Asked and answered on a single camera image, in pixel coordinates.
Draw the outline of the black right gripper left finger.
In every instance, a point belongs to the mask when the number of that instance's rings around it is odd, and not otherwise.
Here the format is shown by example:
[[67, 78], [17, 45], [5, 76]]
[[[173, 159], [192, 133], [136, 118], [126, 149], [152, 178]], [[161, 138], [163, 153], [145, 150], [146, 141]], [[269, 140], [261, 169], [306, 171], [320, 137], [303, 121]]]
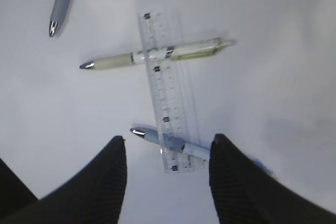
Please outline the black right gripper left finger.
[[126, 185], [122, 136], [113, 137], [81, 171], [41, 199], [1, 161], [1, 223], [118, 223]]

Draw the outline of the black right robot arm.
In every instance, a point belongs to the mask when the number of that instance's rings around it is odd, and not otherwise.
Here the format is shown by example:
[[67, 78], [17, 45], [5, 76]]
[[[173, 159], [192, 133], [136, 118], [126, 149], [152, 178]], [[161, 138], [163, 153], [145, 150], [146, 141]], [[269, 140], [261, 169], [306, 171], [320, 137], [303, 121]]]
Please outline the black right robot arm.
[[[1, 162], [1, 223], [117, 223], [127, 175], [122, 136], [42, 199]], [[335, 223], [334, 213], [276, 181], [224, 134], [212, 141], [209, 186], [220, 223]]]

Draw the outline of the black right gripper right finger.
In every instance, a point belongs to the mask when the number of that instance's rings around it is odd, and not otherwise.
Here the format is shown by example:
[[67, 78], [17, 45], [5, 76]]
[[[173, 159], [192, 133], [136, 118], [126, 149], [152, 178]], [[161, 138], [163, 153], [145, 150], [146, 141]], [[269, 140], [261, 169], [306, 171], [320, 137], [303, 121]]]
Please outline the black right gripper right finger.
[[335, 214], [288, 189], [224, 134], [215, 134], [209, 186], [220, 223], [335, 223]]

